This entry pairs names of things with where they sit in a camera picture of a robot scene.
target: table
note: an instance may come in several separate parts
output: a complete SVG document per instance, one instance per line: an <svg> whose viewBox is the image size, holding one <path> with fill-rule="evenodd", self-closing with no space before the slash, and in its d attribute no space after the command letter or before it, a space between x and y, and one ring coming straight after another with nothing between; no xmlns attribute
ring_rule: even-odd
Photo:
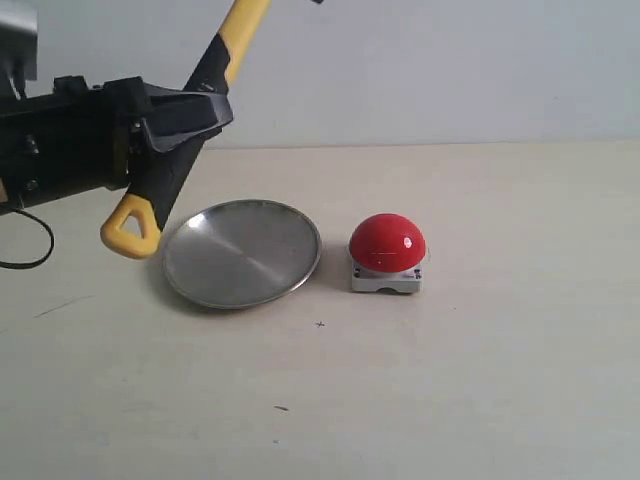
<svg viewBox="0 0 640 480"><path fill-rule="evenodd" d="M0 271L2 478L637 478L639 159L631 141L206 151L170 228L268 198L324 241L305 286L236 313L102 247L121 192L33 209L58 243ZM349 292L349 236L385 211L424 229L422 294ZM44 249L0 221L1 258Z"/></svg>

